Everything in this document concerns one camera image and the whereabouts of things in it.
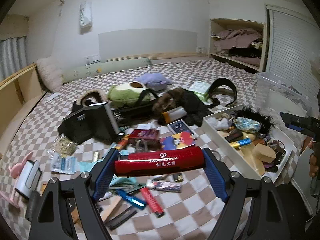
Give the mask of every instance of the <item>box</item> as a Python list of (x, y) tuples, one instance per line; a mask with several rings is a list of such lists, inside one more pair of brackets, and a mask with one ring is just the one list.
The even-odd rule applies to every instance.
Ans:
[(222, 113), (231, 114), (231, 112), (235, 110), (242, 109), (243, 106), (244, 105), (235, 106), (227, 110), (220, 111), (215, 114), (211, 114), (204, 117), (202, 122), (202, 130), (218, 146), (219, 151), (221, 151), (223, 154), (229, 157), (229, 159), (234, 163), (234, 165), (242, 174), (242, 176), (244, 176), (245, 178), (258, 179), (258, 180), (261, 180), (261, 178), (264, 176), (268, 176), (271, 178), (272, 182), (275, 182), (279, 174), (281, 173), (282, 169), (284, 168), (284, 165), (288, 161), (291, 151), (292, 150), (297, 151), (297, 149), (294, 147), (293, 141), (288, 136), (286, 136), (281, 130), (277, 128), (271, 131), (270, 133), (271, 139), (282, 141), (284, 143), (286, 154), (282, 162), (278, 165), (277, 173), (265, 172), (263, 176), (260, 176), (255, 170), (251, 168), (249, 163), (236, 151), (236, 149), (231, 147), (228, 141), (222, 136), (220, 136), (217, 133), (217, 130), (215, 130), (215, 128), (212, 127), (207, 121), (210, 117), (216, 117), (216, 118), (220, 117)]
[(136, 145), (136, 142), (139, 140), (145, 140), (148, 145), (148, 150), (157, 151), (161, 149), (161, 145), (159, 142), (160, 131), (157, 129), (135, 129), (129, 135), (129, 143), (133, 146)]
[(283, 77), (262, 72), (257, 77), (256, 109), (271, 108), (297, 116), (318, 117), (318, 100), (305, 88)]
[(177, 150), (196, 145), (189, 131), (162, 138), (160, 143), (163, 150)]

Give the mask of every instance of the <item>black headband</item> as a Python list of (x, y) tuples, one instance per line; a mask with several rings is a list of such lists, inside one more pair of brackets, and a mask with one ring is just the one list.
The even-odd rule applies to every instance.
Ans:
[(218, 78), (209, 87), (208, 94), (209, 94), (209, 98), (212, 100), (213, 104), (207, 106), (208, 108), (213, 108), (213, 107), (220, 104), (220, 101), (217, 98), (212, 98), (214, 91), (220, 86), (230, 87), (233, 91), (233, 101), (231, 103), (227, 104), (226, 106), (232, 105), (237, 100), (237, 89), (236, 89), (236, 86), (233, 84), (233, 82), (227, 78)]

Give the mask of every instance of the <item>makeup sponge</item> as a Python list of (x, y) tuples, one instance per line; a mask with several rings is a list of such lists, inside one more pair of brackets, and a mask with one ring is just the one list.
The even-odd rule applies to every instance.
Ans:
[(271, 163), (276, 158), (276, 153), (273, 149), (263, 144), (258, 143), (252, 150), (252, 155), (262, 162)]

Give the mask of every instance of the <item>white storage tray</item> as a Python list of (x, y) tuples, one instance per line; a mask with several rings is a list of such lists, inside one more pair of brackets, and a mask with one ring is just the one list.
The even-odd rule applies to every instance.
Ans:
[(288, 158), (290, 156), (291, 151), (294, 152), (297, 151), (296, 147), (294, 147), (293, 141), (286, 136), (281, 130), (275, 128), (271, 131), (270, 136), (272, 140), (279, 140), (284, 143), (285, 147), (285, 156), (282, 159), (282, 162), (278, 165), (278, 171), (276, 173), (273, 172), (265, 172), (263, 176), (260, 176), (251, 166), (249, 163), (236, 151), (235, 148), (231, 147), (228, 141), (220, 136), (217, 133), (217, 130), (215, 130), (214, 127), (212, 127), (208, 123), (208, 119), (210, 117), (220, 117), (222, 113), (228, 113), (230, 114), (232, 111), (240, 110), (243, 108), (244, 105), (235, 106), (232, 108), (229, 108), (224, 111), (217, 112), (215, 114), (208, 115), (203, 118), (202, 122), (202, 130), (209, 136), (209, 138), (218, 146), (220, 151), (229, 157), (229, 159), (233, 162), (233, 164), (236, 166), (236, 168), (239, 170), (239, 172), (246, 178), (249, 179), (258, 179), (261, 180), (262, 177), (268, 176), (271, 178), (272, 182), (275, 182), (278, 178), (279, 174), (281, 173), (282, 169), (284, 168), (285, 164), (288, 161)]

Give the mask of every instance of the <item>wooden shelf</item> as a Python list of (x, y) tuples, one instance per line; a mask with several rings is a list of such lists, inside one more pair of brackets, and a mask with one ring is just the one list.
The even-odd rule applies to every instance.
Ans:
[[(254, 66), (248, 63), (244, 63), (242, 61), (232, 59), (231, 57), (226, 57), (217, 54), (217, 48), (215, 47), (214, 43), (218, 40), (220, 40), (220, 36), (217, 35), (217, 33), (220, 33), (224, 30), (239, 30), (243, 28), (252, 28), (256, 30), (257, 32), (262, 34), (262, 37), (255, 40), (251, 43), (251, 46), (257, 46), (258, 42), (261, 42), (261, 44), (258, 47), (258, 50), (261, 51), (261, 60), (260, 60), (260, 66)], [(209, 56), (214, 57), (216, 60), (219, 60), (221, 62), (228, 62), (230, 65), (233, 65), (235, 67), (244, 68), (248, 67), (251, 69), (254, 69), (255, 71), (264, 71), (266, 68), (266, 58), (267, 58), (267, 46), (268, 46), (268, 26), (264, 23), (258, 23), (254, 21), (249, 20), (240, 20), (240, 19), (211, 19), (210, 21), (210, 44), (209, 44)]]
[(254, 69), (254, 70), (256, 70), (256, 71), (259, 71), (259, 68), (258, 68), (257, 66), (250, 65), (250, 64), (248, 64), (248, 63), (245, 63), (245, 62), (242, 62), (242, 61), (233, 59), (233, 58), (231, 58), (231, 57), (226, 57), (226, 56), (223, 56), (223, 55), (218, 55), (218, 54), (216, 54), (216, 53), (210, 53), (210, 55), (216, 56), (216, 57), (222, 57), (222, 58), (224, 58), (224, 59), (227, 59), (227, 60), (236, 62), (236, 63), (238, 63), (238, 64), (241, 64), (241, 65), (244, 65), (244, 66), (246, 66), (246, 67), (252, 68), (252, 69)]
[[(212, 37), (212, 38), (221, 39), (221, 38), (220, 38), (219, 36), (217, 36), (217, 35), (211, 35), (211, 37)], [(251, 44), (252, 46), (257, 46), (257, 45), (258, 45), (257, 42), (251, 42), (250, 44)]]
[(0, 107), (0, 158), (7, 154), (22, 122), (44, 94), (36, 64), (27, 66), (0, 82), (0, 101), (3, 103)]
[(41, 95), (30, 99), (22, 105), (22, 108), (17, 112), (17, 114), (12, 118), (11, 122), (8, 124), (7, 128), (4, 130), (0, 138), (0, 153), (6, 153), (14, 136), (22, 125), (24, 119), (30, 113), (32, 108), (39, 102), (39, 100), (44, 96), (46, 92)]

